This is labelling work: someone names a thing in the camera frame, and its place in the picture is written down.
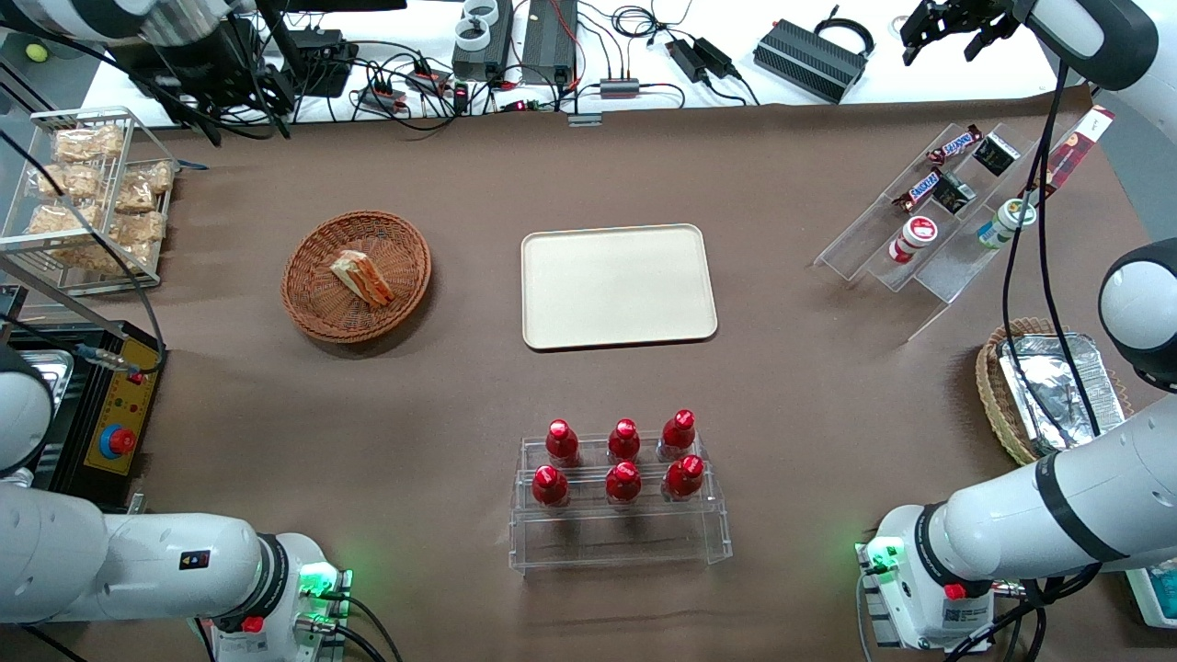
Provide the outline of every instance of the white table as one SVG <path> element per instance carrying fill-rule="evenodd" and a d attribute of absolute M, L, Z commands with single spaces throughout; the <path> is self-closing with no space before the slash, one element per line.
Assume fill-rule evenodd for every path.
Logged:
<path fill-rule="evenodd" d="M 1020 28 L 1009 40 L 993 44 L 972 62 L 965 62 L 964 48 L 971 35 L 952 35 L 926 47 L 911 67 L 903 65 L 903 45 L 891 28 L 896 16 L 905 15 L 917 0 L 837 0 L 839 16 L 862 22 L 875 35 L 877 44 L 866 72 L 846 94 L 844 104 L 887 104 L 913 101 L 955 101 L 969 99 L 1016 99 L 1040 94 L 1053 88 L 1053 69 L 1046 61 L 1037 39 L 1028 29 Z M 624 0 L 597 0 L 594 5 L 606 13 L 630 4 Z M 704 37 L 736 60 L 739 71 L 756 91 L 763 104 L 810 105 L 824 104 L 820 99 L 786 82 L 752 60 L 757 42 L 771 28 L 772 21 L 784 18 L 797 25 L 811 27 L 826 18 L 832 2 L 769 2 L 764 0 L 694 0 L 686 19 L 678 28 L 696 37 Z M 656 8 L 661 21 L 676 21 L 686 7 L 686 0 L 658 0 Z M 607 19 L 581 5 L 581 13 L 605 28 Z M 420 49 L 425 55 L 450 62 L 453 54 L 453 27 L 461 14 L 458 2 L 410 0 L 408 8 L 395 12 L 334 13 L 327 14 L 322 28 L 341 29 L 348 40 L 383 40 L 406 44 Z M 518 51 L 523 52 L 523 35 L 527 21 L 526 5 L 516 12 L 514 38 Z M 614 75 L 619 68 L 617 48 L 605 37 L 606 47 L 612 51 Z M 823 37 L 851 51 L 862 49 L 856 34 L 844 28 L 831 28 Z M 587 32 L 580 31 L 579 41 L 584 47 L 587 66 L 584 82 L 587 85 L 605 77 L 605 57 L 600 42 Z M 624 49 L 627 39 L 618 37 Z M 665 33 L 651 48 L 646 39 L 637 39 L 630 47 L 632 62 L 627 64 L 634 78 L 641 82 L 672 82 L 686 91 L 687 107 L 725 106 L 737 104 L 712 94 L 701 84 L 691 85 L 681 69 L 671 60 L 663 47 Z M 361 45 L 360 57 L 383 61 L 399 52 L 399 48 L 378 45 Z M 519 69 L 508 74 L 518 80 Z M 348 90 L 361 90 L 366 84 L 363 67 L 354 67 Z M 714 81 L 716 88 L 725 94 L 746 97 L 746 91 L 731 77 Z M 678 105 L 678 93 L 643 93 L 637 99 L 603 100 L 585 94 L 580 99 L 581 112 L 621 111 L 637 108 L 665 108 Z M 551 100 L 545 85 L 524 86 L 510 92 L 496 93 L 499 105 L 518 99 Z M 480 112 L 480 97 L 473 104 Z M 419 99 L 410 95 L 414 117 L 419 114 Z M 127 106 L 147 126 L 172 126 L 172 121 L 154 100 L 144 97 L 125 74 L 104 64 L 86 95 L 85 107 Z M 346 120 L 352 117 L 353 106 L 347 98 L 332 101 L 335 117 Z M 571 111 L 571 102 L 565 110 Z M 359 113 L 361 119 L 379 119 L 377 115 Z M 298 115 L 299 123 L 331 121 L 327 100 L 306 99 Z"/>

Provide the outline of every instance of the red emergency stop button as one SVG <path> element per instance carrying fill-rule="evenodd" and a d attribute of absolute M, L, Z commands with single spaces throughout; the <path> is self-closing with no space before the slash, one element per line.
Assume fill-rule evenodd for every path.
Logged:
<path fill-rule="evenodd" d="M 135 433 L 126 428 L 119 428 L 111 433 L 111 451 L 115 455 L 127 455 L 135 449 Z"/>
<path fill-rule="evenodd" d="M 964 600 L 969 597 L 969 594 L 960 584 L 949 584 L 944 587 L 944 597 L 949 600 Z"/>

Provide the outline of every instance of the tape roll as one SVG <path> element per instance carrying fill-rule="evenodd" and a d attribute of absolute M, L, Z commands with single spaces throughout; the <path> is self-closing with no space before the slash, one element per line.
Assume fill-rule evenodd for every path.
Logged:
<path fill-rule="evenodd" d="M 491 26 L 478 16 L 465 16 L 453 27 L 458 48 L 481 51 L 491 45 Z"/>
<path fill-rule="evenodd" d="M 461 5 L 465 16 L 477 16 L 486 21 L 486 25 L 494 25 L 499 21 L 498 0 L 466 0 Z"/>

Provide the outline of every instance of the small bottle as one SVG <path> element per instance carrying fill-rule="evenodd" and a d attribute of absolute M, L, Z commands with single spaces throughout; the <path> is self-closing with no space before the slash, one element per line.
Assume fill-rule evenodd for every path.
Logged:
<path fill-rule="evenodd" d="M 580 466 L 580 439 L 568 423 L 561 418 L 547 426 L 547 458 L 553 466 L 574 469 Z"/>
<path fill-rule="evenodd" d="M 916 251 L 936 240 L 936 221 L 927 217 L 913 216 L 903 224 L 903 231 L 887 246 L 887 254 L 899 264 L 911 262 Z"/>
<path fill-rule="evenodd" d="M 629 418 L 623 418 L 609 433 L 609 463 L 634 462 L 640 448 L 641 439 L 638 438 L 637 424 Z"/>
<path fill-rule="evenodd" d="M 1013 233 L 1018 230 L 1018 217 L 1022 216 L 1022 198 L 1012 198 L 1005 201 L 997 213 L 993 214 L 993 219 L 982 225 L 977 230 L 977 240 L 980 241 L 982 246 L 990 250 L 997 250 L 1005 245 L 1006 241 L 1013 238 Z M 1038 210 L 1030 205 L 1026 205 L 1025 220 L 1022 223 L 1022 229 L 1025 230 L 1030 227 L 1038 220 Z"/>
<path fill-rule="evenodd" d="M 694 443 L 694 413 L 684 409 L 663 425 L 663 436 L 658 439 L 658 459 L 674 462 L 686 457 Z"/>
<path fill-rule="evenodd" d="M 605 475 L 605 497 L 613 505 L 632 503 L 641 494 L 641 475 L 632 462 L 621 462 Z"/>
<path fill-rule="evenodd" d="M 663 476 L 663 498 L 666 501 L 687 501 L 703 486 L 703 458 L 689 455 L 676 461 Z"/>
<path fill-rule="evenodd" d="M 543 465 L 536 470 L 531 481 L 531 496 L 540 505 L 564 508 L 568 504 L 568 479 L 554 466 Z"/>

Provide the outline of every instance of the yellow control panel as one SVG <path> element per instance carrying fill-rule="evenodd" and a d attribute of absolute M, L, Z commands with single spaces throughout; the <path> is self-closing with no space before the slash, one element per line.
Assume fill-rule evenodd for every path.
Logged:
<path fill-rule="evenodd" d="M 149 366 L 157 360 L 155 350 L 127 338 L 120 352 L 135 365 Z M 139 437 L 147 422 L 147 405 L 155 392 L 159 373 L 141 375 L 140 383 L 126 373 L 115 373 L 106 389 L 106 399 L 98 424 L 86 448 L 84 464 L 93 469 L 126 476 L 139 450 Z"/>

